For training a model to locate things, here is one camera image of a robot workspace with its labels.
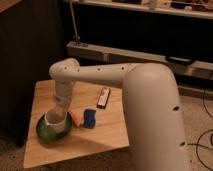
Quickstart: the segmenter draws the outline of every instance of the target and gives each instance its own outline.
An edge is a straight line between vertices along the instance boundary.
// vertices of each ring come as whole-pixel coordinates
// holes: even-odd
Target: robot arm
[[[190,171],[179,94],[172,72],[161,64],[80,67],[55,63],[56,103],[69,105],[73,81],[122,88],[123,109],[136,171]]]

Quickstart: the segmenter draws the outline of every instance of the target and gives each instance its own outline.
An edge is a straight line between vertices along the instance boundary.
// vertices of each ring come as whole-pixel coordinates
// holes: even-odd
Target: cable
[[[206,85],[206,87],[204,88],[204,92],[203,92],[203,106],[204,106],[204,109],[205,109],[206,113],[207,113],[211,118],[213,118],[213,115],[209,112],[209,110],[208,110],[208,108],[207,108],[207,106],[206,106],[205,98],[206,98],[207,87],[208,87],[209,82],[211,81],[212,76],[213,76],[213,71],[211,71],[211,73],[210,73],[210,75],[209,75],[209,79],[208,79],[207,85]]]
[[[207,90],[207,88],[208,88],[209,82],[211,81],[212,75],[213,75],[213,71],[211,71],[211,73],[210,73],[210,75],[209,75],[209,79],[208,79],[208,82],[207,82],[207,86],[204,88],[204,92],[203,92],[203,106],[204,106],[204,109],[205,109],[206,113],[207,113],[211,118],[213,118],[213,115],[209,112],[209,110],[208,110],[208,108],[207,108],[207,106],[206,106],[205,97],[206,97],[206,90]],[[197,140],[197,143],[189,143],[188,145],[195,145],[195,146],[196,146],[196,155],[197,155],[197,158],[198,158],[199,162],[200,162],[205,168],[207,168],[208,170],[213,171],[213,168],[207,166],[207,165],[204,163],[204,161],[201,160],[200,155],[199,155],[199,152],[198,152],[198,147],[202,147],[202,148],[204,148],[204,149],[208,149],[208,150],[210,150],[210,151],[213,151],[213,148],[210,148],[210,147],[208,147],[208,146],[205,146],[205,145],[200,144],[200,140],[202,139],[202,137],[203,137],[204,135],[206,135],[207,133],[209,133],[209,132],[213,132],[213,129],[209,129],[209,130],[205,131],[204,133],[202,133],[202,134],[199,136],[199,138],[198,138],[198,140]],[[210,136],[210,143],[211,143],[211,146],[213,147],[213,133],[212,133],[211,136]]]
[[[199,147],[202,147],[206,150],[210,150],[210,151],[213,151],[213,148],[210,148],[208,146],[205,146],[205,145],[202,145],[202,144],[196,144],[196,143],[188,143],[187,145],[190,145],[190,146],[199,146]]]
[[[202,138],[204,135],[206,135],[207,133],[212,132],[212,131],[213,131],[213,129],[210,129],[210,130],[207,130],[207,131],[205,131],[204,133],[202,133],[202,134],[200,135],[200,137],[198,138],[198,140],[197,140],[197,144],[200,143],[200,140],[201,140],[201,138]],[[207,168],[207,169],[213,171],[213,168],[207,166],[207,165],[201,160],[201,158],[200,158],[200,156],[199,156],[199,153],[198,153],[198,146],[196,146],[196,155],[197,155],[197,158],[198,158],[199,162],[200,162],[205,168]]]
[[[207,168],[208,170],[211,170],[211,171],[213,171],[213,168],[207,166],[207,165],[204,163],[204,161],[201,160],[200,155],[199,155],[199,152],[198,152],[198,147],[202,147],[202,148],[204,148],[204,149],[213,151],[213,148],[210,148],[210,147],[208,147],[208,146],[205,146],[205,145],[200,144],[200,140],[202,139],[202,137],[203,137],[204,135],[206,135],[207,133],[212,132],[212,131],[213,131],[213,129],[209,129],[209,130],[205,131],[204,133],[202,133],[202,134],[199,136],[199,138],[198,138],[198,140],[197,140],[197,143],[189,143],[189,144],[188,144],[188,145],[194,145],[194,146],[196,147],[196,156],[197,156],[199,162],[200,162],[205,168]]]

